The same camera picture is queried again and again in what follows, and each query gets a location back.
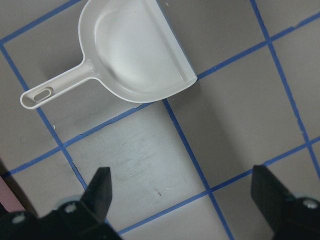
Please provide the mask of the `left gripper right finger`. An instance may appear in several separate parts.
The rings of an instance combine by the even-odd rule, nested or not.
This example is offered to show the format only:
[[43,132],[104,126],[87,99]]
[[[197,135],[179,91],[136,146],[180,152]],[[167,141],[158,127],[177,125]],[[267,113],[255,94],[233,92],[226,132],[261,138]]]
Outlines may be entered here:
[[320,202],[293,195],[264,165],[251,175],[251,198],[273,231],[273,240],[318,240]]

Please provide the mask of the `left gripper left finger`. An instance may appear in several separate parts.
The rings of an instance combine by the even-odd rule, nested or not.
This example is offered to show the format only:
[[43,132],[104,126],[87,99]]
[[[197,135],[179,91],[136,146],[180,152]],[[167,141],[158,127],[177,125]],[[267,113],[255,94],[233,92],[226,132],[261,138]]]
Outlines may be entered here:
[[121,237],[106,223],[112,202],[109,167],[95,172],[78,200],[61,204],[43,217],[28,211],[9,212],[0,208],[2,240],[119,240]]

